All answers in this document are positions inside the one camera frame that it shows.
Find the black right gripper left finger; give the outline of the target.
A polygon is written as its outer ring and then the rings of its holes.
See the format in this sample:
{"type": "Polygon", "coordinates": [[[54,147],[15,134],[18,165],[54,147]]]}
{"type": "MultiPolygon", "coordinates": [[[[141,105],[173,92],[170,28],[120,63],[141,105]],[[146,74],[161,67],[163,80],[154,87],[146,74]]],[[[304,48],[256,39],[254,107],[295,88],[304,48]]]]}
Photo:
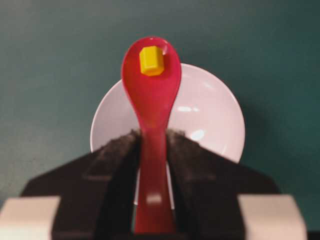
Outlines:
{"type": "Polygon", "coordinates": [[[30,179],[22,197],[60,197],[54,240],[110,240],[131,232],[141,135],[130,131],[98,150],[30,179]]]}

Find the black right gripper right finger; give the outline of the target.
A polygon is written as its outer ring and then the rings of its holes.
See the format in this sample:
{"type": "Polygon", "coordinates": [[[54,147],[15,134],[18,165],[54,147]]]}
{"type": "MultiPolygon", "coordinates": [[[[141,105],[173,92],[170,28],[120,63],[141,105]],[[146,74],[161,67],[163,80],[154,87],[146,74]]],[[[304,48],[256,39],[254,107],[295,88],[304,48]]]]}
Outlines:
{"type": "Polygon", "coordinates": [[[178,235],[181,240],[243,240],[239,194],[279,194],[267,175],[166,131],[178,235]]]}

